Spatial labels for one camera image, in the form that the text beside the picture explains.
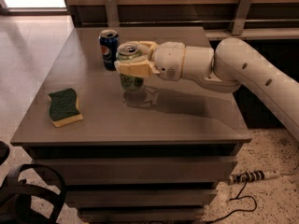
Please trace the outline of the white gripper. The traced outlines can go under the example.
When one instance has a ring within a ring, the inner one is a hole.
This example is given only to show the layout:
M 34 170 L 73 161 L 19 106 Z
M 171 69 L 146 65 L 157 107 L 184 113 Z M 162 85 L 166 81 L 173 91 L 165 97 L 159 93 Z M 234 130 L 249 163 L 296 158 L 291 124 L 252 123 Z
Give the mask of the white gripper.
M 128 44 L 129 60 L 114 62 L 120 74 L 143 78 L 156 75 L 166 81 L 180 80 L 185 54 L 183 43 L 165 42 L 158 46 L 154 41 L 129 41 Z

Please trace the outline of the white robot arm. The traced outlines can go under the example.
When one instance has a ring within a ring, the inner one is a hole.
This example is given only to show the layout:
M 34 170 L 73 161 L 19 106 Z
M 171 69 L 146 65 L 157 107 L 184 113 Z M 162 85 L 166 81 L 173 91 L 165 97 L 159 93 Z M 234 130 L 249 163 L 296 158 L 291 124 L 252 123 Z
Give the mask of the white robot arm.
M 299 139 L 299 83 L 243 40 L 225 38 L 214 49 L 180 42 L 131 41 L 118 47 L 123 50 L 128 57 L 117 60 L 115 67 L 126 76 L 186 79 L 223 93 L 245 86 Z

